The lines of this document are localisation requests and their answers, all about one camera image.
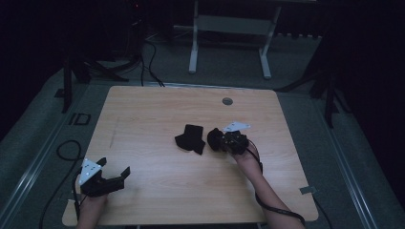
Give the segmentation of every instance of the metal stand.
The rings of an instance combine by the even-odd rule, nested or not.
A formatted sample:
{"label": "metal stand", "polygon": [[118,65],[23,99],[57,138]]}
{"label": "metal stand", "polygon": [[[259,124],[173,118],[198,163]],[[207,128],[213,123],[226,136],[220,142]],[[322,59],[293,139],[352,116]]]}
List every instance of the metal stand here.
{"label": "metal stand", "polygon": [[190,65],[188,71],[197,71],[197,59],[199,54],[198,32],[199,31],[221,31],[244,34],[266,35],[266,43],[259,49],[259,57],[262,63],[263,76],[271,78],[268,66],[267,52],[271,38],[280,15],[281,7],[277,7],[272,20],[246,19],[234,17],[222,17],[211,15],[199,15],[199,1],[194,1],[194,26],[193,26],[193,47],[191,48]]}

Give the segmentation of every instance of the human arm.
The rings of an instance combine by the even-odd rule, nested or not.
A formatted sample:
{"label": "human arm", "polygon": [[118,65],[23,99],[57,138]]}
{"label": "human arm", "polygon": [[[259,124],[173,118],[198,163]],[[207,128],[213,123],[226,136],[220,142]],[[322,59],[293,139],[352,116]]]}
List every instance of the human arm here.
{"label": "human arm", "polygon": [[94,229],[107,203],[107,195],[86,197],[80,204],[80,217],[76,229]]}
{"label": "human arm", "polygon": [[[249,143],[247,149],[255,156],[259,156],[257,149],[251,143]],[[246,175],[247,179],[252,183],[259,199],[267,206],[290,211],[271,188],[266,178],[262,175],[258,161],[250,152],[244,152],[241,155],[233,155],[233,157],[238,163],[239,168]],[[262,209],[266,217],[267,225],[271,229],[305,228],[297,218],[268,211],[265,208]]]}

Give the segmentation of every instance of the cable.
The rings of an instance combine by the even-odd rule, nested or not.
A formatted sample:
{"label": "cable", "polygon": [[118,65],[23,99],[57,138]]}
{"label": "cable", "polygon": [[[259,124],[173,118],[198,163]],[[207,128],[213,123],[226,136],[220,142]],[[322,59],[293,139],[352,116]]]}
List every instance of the cable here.
{"label": "cable", "polygon": [[159,83],[159,85],[161,87],[165,87],[164,83],[160,79],[158,79],[158,77],[152,72],[152,62],[153,62],[153,60],[155,58],[155,55],[156,55],[156,46],[154,44],[152,44],[151,42],[149,42],[149,41],[145,41],[145,43],[152,46],[154,51],[153,51],[151,60],[149,61],[149,66],[148,67],[145,67],[145,61],[143,59],[143,55],[140,56],[140,62],[142,63],[142,70],[141,70],[141,73],[140,73],[140,85],[143,87],[144,70],[148,70],[150,75],[152,76],[152,78],[154,78]]}
{"label": "cable", "polygon": [[[242,143],[239,142],[239,141],[237,141],[235,138],[233,138],[233,141],[235,141],[235,142],[238,143],[239,145],[242,145]],[[263,173],[263,163],[260,161],[259,150],[257,149],[256,145],[255,145],[251,140],[249,140],[249,143],[251,143],[252,146],[255,148],[255,150],[256,150],[256,152],[257,152],[257,156],[256,156],[253,152],[251,152],[249,149],[246,148],[246,150],[247,150],[251,155],[253,155],[253,157],[254,157],[254,158],[256,159],[256,161],[259,163],[260,170],[261,170],[261,172]],[[268,211],[270,211],[270,212],[275,212],[275,213],[278,213],[278,214],[282,214],[282,215],[285,215],[285,216],[297,218],[297,219],[299,219],[299,220],[301,221],[301,223],[305,226],[305,219],[304,219],[301,215],[299,215],[299,214],[297,214],[297,213],[294,213],[294,212],[290,212],[290,211],[288,211],[288,210],[284,210],[284,209],[280,209],[280,208],[275,208],[275,207],[268,206],[267,204],[265,204],[264,202],[262,202],[262,200],[259,198],[259,196],[257,195],[256,192],[255,192],[255,197],[256,197],[257,203],[259,203],[259,205],[260,205],[261,207],[265,208],[266,210],[268,210]]]}
{"label": "cable", "polygon": [[330,219],[329,219],[327,213],[326,213],[325,210],[321,207],[321,204],[319,204],[318,200],[316,200],[316,198],[315,198],[314,196],[312,196],[312,197],[313,197],[313,200],[315,201],[315,204],[316,204],[316,205],[319,207],[319,209],[321,210],[322,214],[324,214],[325,219],[327,220],[330,229],[333,229],[333,227],[332,227],[332,225],[331,225],[331,222],[330,222]]}
{"label": "cable", "polygon": [[[64,157],[62,154],[60,154],[60,148],[62,148],[62,146],[68,144],[68,143],[74,143],[77,145],[77,155],[75,158],[68,158],[68,157]],[[45,214],[54,198],[54,196],[56,195],[56,193],[59,191],[60,187],[63,185],[63,183],[66,181],[66,179],[68,178],[68,176],[71,174],[72,170],[75,168],[75,165],[78,163],[79,160],[83,159],[83,157],[81,156],[81,146],[80,143],[76,140],[67,140],[64,141],[63,143],[61,143],[57,149],[56,149],[56,154],[59,158],[63,159],[63,160],[67,160],[67,161],[73,161],[74,163],[72,164],[71,168],[69,169],[69,172],[66,174],[66,176],[63,177],[63,179],[60,181],[59,185],[57,185],[56,189],[53,191],[53,194],[51,195],[51,197],[48,199],[47,203],[45,204],[45,207],[42,211],[41,214],[41,218],[39,220],[39,224],[38,227],[39,229],[43,228],[43,224],[44,224],[44,218],[45,218]]]}

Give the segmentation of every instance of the table leg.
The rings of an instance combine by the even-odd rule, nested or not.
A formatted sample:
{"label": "table leg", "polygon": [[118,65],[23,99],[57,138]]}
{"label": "table leg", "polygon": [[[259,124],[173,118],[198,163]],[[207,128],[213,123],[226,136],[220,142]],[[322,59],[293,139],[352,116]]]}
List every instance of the table leg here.
{"label": "table leg", "polygon": [[276,8],[276,12],[274,13],[274,17],[272,22],[270,22],[270,26],[268,27],[268,34],[265,45],[259,49],[259,56],[260,62],[262,63],[262,70],[263,70],[263,77],[266,79],[271,78],[270,67],[268,66],[267,60],[267,51],[268,47],[270,46],[271,38],[274,34],[274,29],[276,28],[277,20],[280,15],[281,7]]}

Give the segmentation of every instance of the table top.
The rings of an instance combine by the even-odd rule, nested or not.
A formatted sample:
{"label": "table top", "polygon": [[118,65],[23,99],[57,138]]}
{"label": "table top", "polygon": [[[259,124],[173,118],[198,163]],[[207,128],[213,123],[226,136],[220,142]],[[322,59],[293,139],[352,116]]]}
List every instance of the table top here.
{"label": "table top", "polygon": [[[223,99],[231,98],[231,105]],[[267,90],[112,87],[86,157],[107,158],[103,177],[118,177],[128,166],[125,188],[109,195],[99,224],[194,224],[264,222],[254,190],[227,153],[206,143],[202,155],[176,145],[186,124],[203,126],[202,140],[232,121],[257,146],[264,176],[291,211],[316,220],[311,194],[277,94]],[[63,219],[75,225],[70,201]]]}

